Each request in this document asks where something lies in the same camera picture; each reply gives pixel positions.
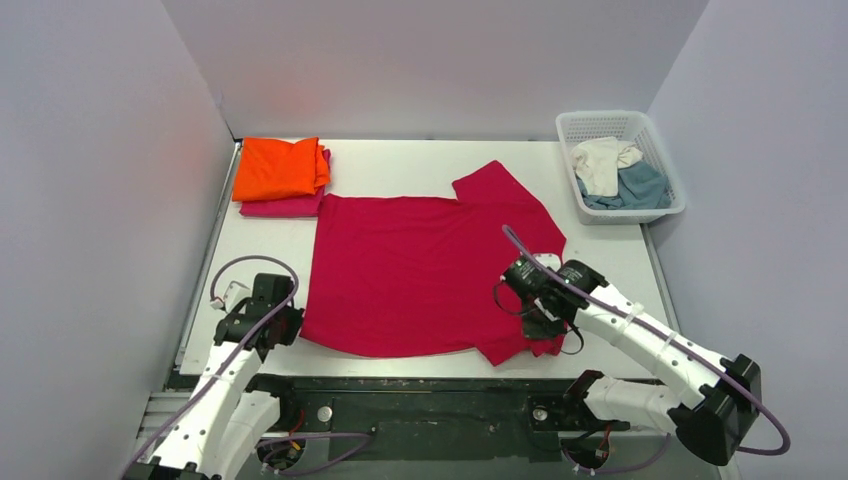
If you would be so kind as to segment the red t-shirt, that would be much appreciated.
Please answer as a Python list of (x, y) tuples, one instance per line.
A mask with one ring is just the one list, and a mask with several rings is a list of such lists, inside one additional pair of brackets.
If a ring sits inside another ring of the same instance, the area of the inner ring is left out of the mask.
[(327, 196), (318, 216), (301, 334), (345, 353), (414, 357), (475, 349), (492, 365), (561, 337), (532, 340), (520, 300), (500, 285), (518, 252), (563, 253), (545, 206), (499, 162), (452, 184), (453, 198)]

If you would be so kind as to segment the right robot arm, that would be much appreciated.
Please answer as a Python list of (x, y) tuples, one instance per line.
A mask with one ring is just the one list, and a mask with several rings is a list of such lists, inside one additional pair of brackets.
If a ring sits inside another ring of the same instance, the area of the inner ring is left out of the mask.
[(678, 335), (578, 260), (558, 270), (520, 257), (502, 281), (540, 327), (589, 332), (651, 373), (657, 384), (586, 370), (564, 395), (577, 428), (623, 422), (675, 436), (699, 459), (729, 463), (759, 416), (761, 370), (745, 355), (730, 359)]

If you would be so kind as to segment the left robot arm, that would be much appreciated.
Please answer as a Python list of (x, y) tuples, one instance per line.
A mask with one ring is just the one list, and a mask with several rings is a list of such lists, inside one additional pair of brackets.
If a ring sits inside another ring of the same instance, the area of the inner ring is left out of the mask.
[(297, 420), (293, 390), (260, 375), (268, 354), (297, 337), (295, 274), (258, 274), (215, 328), (207, 364), (188, 401), (153, 433), (125, 479), (232, 479), (270, 430)]

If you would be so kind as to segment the folded pink t-shirt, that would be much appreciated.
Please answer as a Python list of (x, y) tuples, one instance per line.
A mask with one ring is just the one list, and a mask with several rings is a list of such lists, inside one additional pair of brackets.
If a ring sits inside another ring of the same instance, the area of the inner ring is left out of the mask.
[(243, 202), (239, 213), (249, 218), (307, 218), (318, 215), (325, 196), (325, 186), (314, 194), (268, 201)]

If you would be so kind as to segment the folded orange t-shirt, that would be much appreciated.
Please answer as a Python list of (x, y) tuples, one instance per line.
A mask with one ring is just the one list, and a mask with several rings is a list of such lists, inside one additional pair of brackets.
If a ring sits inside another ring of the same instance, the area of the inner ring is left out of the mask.
[(271, 201), (316, 194), (331, 182), (326, 152), (318, 137), (294, 142), (245, 138), (231, 199)]

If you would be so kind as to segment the white plastic basket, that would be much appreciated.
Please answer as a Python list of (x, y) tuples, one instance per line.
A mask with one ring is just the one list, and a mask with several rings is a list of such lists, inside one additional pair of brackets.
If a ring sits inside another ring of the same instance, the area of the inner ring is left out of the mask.
[(583, 224), (649, 224), (684, 210), (682, 182), (646, 114), (566, 112), (555, 125)]

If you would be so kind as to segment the blue cloth in basket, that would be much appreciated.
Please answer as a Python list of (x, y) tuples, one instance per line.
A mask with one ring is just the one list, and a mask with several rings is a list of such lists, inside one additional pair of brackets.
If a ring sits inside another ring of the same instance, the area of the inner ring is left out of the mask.
[(584, 204), (593, 210), (654, 210), (672, 204), (668, 178), (644, 162), (619, 170), (616, 195), (591, 195), (581, 179), (577, 185)]

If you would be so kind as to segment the white cloth in basket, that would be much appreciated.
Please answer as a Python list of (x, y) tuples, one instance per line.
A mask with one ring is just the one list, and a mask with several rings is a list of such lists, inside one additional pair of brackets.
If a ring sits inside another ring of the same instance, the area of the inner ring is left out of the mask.
[(586, 140), (570, 152), (574, 172), (591, 195), (613, 196), (618, 193), (618, 172), (643, 159), (634, 142), (616, 137)]

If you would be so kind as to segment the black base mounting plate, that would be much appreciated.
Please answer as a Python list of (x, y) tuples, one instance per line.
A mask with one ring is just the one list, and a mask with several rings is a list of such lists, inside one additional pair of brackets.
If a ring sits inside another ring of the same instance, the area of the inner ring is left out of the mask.
[(590, 465), (641, 461), (668, 442), (623, 422), (594, 423), (564, 400), (570, 379), (283, 377), (298, 418), (274, 434), (300, 435), (293, 446), (257, 454), (290, 472), (309, 452), (330, 460), (475, 461), (521, 458), (557, 462), (564, 453)]

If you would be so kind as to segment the aluminium rail frame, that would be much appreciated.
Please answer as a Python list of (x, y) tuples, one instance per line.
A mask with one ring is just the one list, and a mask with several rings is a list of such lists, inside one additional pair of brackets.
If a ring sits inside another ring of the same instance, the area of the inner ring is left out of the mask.
[(737, 479), (677, 439), (607, 426), (563, 381), (262, 380), (237, 409), (212, 479)]

